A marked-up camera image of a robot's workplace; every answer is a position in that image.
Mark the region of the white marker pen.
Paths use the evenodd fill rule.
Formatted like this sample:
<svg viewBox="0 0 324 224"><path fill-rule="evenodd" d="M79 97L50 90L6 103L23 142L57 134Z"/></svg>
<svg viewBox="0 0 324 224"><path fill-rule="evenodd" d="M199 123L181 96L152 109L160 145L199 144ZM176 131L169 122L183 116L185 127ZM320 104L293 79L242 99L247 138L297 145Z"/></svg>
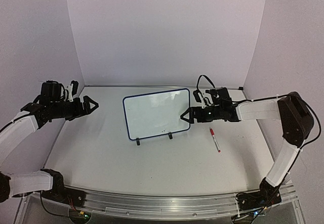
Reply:
<svg viewBox="0 0 324 224"><path fill-rule="evenodd" d="M221 149L220 149L220 146L219 146L219 144L217 142L216 136L214 135L214 136L212 136L212 138L213 138L213 141L214 141L214 144L215 144L215 146L217 148L218 153L221 153Z"/></svg>

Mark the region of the red marker cap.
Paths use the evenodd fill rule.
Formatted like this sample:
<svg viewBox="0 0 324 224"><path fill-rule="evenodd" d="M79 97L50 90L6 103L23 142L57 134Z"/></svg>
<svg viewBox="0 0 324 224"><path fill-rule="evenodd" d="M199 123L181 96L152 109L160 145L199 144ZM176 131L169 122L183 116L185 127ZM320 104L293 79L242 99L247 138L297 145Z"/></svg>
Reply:
<svg viewBox="0 0 324 224"><path fill-rule="evenodd" d="M215 134L214 134L213 129L212 128L209 128L209 130L210 130L211 135L214 136Z"/></svg>

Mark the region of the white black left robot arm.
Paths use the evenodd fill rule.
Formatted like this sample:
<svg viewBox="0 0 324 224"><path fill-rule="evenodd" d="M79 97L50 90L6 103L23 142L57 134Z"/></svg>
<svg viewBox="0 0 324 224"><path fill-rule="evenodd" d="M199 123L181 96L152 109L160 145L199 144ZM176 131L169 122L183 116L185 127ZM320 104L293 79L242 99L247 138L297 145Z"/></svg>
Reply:
<svg viewBox="0 0 324 224"><path fill-rule="evenodd" d="M99 103L89 96L76 96L78 85L76 80L68 86L54 80L42 83L40 94L1 128L1 163L47 123L56 119L73 121L99 108ZM58 171L43 168L31 173L1 173L1 202L34 192L43 192L56 201L70 199L64 177Z"/></svg>

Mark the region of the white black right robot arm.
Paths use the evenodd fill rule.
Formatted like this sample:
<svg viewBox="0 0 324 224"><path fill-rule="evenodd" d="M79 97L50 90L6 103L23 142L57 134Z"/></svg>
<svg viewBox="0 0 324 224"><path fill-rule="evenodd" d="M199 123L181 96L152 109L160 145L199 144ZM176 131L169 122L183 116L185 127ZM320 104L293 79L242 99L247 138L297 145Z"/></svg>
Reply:
<svg viewBox="0 0 324 224"><path fill-rule="evenodd" d="M255 100L233 101L227 88L206 91L211 100L205 99L199 89L193 93L201 106L189 107L180 118L190 124L214 120L241 122L248 120L280 120L283 145L267 176L261 181L259 195L275 194L290 172L300 151L311 144L308 137L314 124L320 123L311 107L297 92Z"/></svg>

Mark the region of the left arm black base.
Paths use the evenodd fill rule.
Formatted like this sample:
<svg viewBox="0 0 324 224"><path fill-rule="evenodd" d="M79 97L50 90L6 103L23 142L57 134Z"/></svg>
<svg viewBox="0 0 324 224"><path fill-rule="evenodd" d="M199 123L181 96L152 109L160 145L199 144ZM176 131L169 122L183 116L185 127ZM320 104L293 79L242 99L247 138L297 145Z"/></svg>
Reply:
<svg viewBox="0 0 324 224"><path fill-rule="evenodd" d="M82 207L86 193L81 190L68 188L64 185L63 175L52 169L41 169L53 178L53 186L47 191L42 191L42 197L59 203L69 204L71 207Z"/></svg>

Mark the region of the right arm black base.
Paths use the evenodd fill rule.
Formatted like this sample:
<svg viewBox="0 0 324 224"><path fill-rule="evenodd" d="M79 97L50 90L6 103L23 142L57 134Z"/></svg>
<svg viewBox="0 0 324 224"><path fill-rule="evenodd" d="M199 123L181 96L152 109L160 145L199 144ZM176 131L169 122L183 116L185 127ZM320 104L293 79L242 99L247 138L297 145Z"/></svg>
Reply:
<svg viewBox="0 0 324 224"><path fill-rule="evenodd" d="M235 199L238 202L239 209L243 211L270 207L281 202L280 187L281 183L273 187L266 178L263 178L259 190L250 193L239 192L235 195Z"/></svg>

